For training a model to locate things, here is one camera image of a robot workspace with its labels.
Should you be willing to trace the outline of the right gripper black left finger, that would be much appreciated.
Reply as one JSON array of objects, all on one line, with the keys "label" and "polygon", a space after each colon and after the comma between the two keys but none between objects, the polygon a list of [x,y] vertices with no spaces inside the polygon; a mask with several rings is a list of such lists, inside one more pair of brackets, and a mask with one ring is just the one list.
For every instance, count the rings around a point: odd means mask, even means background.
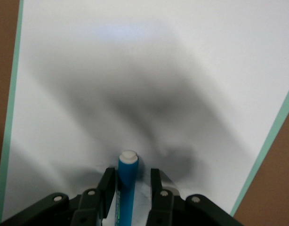
[{"label": "right gripper black left finger", "polygon": [[115,168],[107,168],[96,188],[70,199],[52,193],[0,223],[0,226],[101,226],[116,187]]}]

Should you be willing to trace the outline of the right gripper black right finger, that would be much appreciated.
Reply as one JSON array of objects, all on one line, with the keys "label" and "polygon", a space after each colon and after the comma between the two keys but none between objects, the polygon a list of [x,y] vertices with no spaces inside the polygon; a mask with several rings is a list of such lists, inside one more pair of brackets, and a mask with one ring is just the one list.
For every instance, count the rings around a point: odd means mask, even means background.
[{"label": "right gripper black right finger", "polygon": [[206,196],[192,194],[183,200],[171,186],[162,185],[162,173],[151,169],[152,208],[148,226],[241,226]]}]

